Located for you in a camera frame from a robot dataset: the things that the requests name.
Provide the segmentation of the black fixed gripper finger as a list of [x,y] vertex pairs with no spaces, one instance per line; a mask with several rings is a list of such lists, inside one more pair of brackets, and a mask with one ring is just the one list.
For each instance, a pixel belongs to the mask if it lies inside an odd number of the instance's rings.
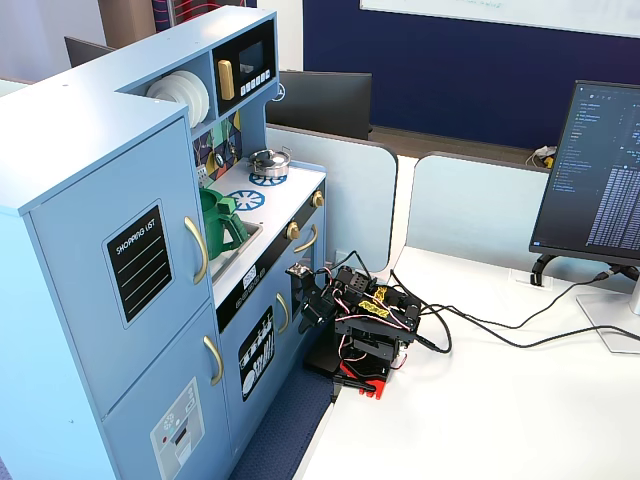
[[322,288],[316,284],[316,273],[309,266],[294,263],[286,269],[291,277],[291,293],[293,300],[304,300],[321,297]]

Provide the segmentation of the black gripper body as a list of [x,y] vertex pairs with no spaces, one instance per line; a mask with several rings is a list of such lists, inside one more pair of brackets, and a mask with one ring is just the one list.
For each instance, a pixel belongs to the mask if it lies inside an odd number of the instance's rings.
[[308,297],[303,304],[303,324],[320,326],[335,317],[336,307],[333,300],[321,295]]

